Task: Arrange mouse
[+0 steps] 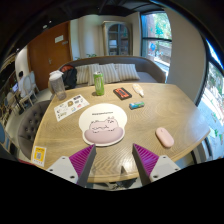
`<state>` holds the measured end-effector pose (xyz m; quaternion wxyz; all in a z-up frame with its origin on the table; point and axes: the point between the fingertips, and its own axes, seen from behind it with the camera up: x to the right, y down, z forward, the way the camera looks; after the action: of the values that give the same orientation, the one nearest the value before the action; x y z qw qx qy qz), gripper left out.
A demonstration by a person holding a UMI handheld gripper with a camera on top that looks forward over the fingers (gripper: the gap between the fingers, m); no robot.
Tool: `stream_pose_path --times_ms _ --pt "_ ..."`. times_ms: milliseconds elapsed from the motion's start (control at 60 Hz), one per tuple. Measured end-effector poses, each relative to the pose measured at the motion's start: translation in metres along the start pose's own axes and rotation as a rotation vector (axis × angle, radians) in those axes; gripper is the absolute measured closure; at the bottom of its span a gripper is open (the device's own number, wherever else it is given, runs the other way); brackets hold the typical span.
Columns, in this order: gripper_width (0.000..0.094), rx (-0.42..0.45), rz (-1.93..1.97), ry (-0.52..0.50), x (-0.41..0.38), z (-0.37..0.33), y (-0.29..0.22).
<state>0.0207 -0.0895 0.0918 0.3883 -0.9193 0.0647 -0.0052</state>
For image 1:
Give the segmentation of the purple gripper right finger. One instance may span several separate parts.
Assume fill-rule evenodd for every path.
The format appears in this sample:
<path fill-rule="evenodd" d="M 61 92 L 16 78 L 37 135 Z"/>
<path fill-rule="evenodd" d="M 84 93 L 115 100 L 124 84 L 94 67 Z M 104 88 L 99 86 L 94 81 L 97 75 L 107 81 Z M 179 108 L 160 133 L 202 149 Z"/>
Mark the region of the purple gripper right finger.
<path fill-rule="evenodd" d="M 138 144 L 133 144 L 132 154 L 143 186 L 180 170 L 167 155 L 158 156 Z"/>

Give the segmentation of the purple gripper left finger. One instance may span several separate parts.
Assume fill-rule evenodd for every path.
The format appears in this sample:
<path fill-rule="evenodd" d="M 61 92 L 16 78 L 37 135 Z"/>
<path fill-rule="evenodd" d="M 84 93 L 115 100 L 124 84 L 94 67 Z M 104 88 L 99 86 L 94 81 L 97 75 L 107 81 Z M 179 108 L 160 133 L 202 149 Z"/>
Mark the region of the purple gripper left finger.
<path fill-rule="evenodd" d="M 47 171 L 85 187 L 95 156 L 96 146 L 90 145 L 70 157 L 61 156 Z"/>

